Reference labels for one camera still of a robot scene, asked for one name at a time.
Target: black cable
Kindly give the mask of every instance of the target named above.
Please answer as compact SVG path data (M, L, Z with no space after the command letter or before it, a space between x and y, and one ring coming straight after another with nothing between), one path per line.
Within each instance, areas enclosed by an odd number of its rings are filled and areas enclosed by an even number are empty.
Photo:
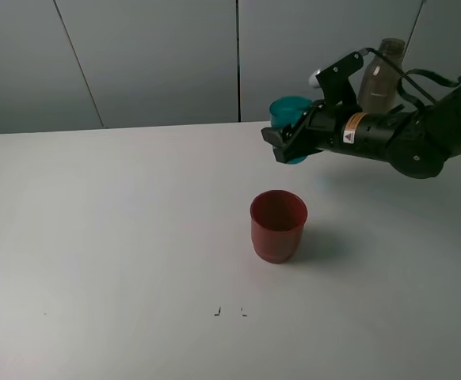
M403 77L406 77L407 75L411 75L411 74L420 75L422 77L425 77L429 79L430 81L435 82L437 85L443 86L443 87L455 88L461 84L460 80L458 80L457 82L454 82L454 81L451 81L450 79L442 77L440 74L437 74L434 71L423 70L423 69L408 70L407 72L404 73Z
M424 111L425 106L424 103L418 98L415 97L414 95L410 95L403 89L403 82L402 78L398 79L396 82L396 91L398 91L398 95L404 100L408 101L411 103L415 108L417 108L419 111Z
M377 57L379 57L381 60L383 60L385 63L387 63L394 71L396 71L401 77L404 77L405 73L403 72L402 69L396 66L394 62L392 62L390 59L388 59L384 54L382 54L380 51L375 50L372 47L366 47L366 51L369 51L373 54L375 54ZM433 104L436 103L436 99L429 95L422 87L420 87L412 78L406 76L404 77L405 80L408 81L409 84L411 84L417 91L419 91L426 99L431 101Z

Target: white wall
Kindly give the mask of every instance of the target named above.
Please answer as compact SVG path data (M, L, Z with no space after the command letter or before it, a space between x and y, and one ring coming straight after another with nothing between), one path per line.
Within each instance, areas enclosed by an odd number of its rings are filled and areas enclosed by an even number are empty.
M317 68L382 38L408 40L421 0L239 0L242 120L267 120L280 97L322 97ZM362 71L351 78L359 88Z
M238 121L235 0L58 0L106 127Z
M433 70L453 80L461 75L461 0L431 0L423 5L403 67ZM450 91L418 81L435 98Z
M0 0L0 133L101 127L48 0Z

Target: white table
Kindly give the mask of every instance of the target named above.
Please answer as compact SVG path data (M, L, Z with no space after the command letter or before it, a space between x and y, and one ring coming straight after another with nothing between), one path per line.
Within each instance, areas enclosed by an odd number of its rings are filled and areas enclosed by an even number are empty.
M461 379L461 157L281 165L263 126L0 135L0 380ZM310 213L282 265L274 188Z

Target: cup rim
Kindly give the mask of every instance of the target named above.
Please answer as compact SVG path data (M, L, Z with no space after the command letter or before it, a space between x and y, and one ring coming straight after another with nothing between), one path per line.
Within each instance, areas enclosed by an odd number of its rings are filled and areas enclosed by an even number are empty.
M257 202L257 200L259 198L261 198L262 196L265 196L266 194L271 194L271 193L281 193L281 194L285 194L287 196L290 196L292 198L295 198L300 204L301 206L303 207L303 218L302 220L297 223L294 227L292 227L290 230L286 230L286 231L275 231L275 230L271 230L265 226L263 226L261 223L259 223L256 219L255 219L255 215L253 214L253 206L255 205L255 203ZM303 200L301 198L299 198L296 194L292 193L292 192L288 192L287 190L268 190L267 192L262 192L261 194L259 194L258 196L256 196L254 199L253 199L253 202L252 204L250 205L250 216L252 218L252 220L260 227L268 230L268 231L271 231L275 234L289 234L291 233L293 230L295 230L296 228L300 228L301 226L304 226L304 224L307 222L308 220L308 208L307 208L307 205L303 202Z

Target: plastic bottle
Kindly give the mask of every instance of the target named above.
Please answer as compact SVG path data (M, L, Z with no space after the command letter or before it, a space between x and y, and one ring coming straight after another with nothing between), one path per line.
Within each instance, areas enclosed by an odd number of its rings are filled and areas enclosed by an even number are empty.
M396 38L382 40L379 51L400 69L405 41ZM387 113L394 106L399 74L376 56L366 67L358 96L359 105L367 113Z

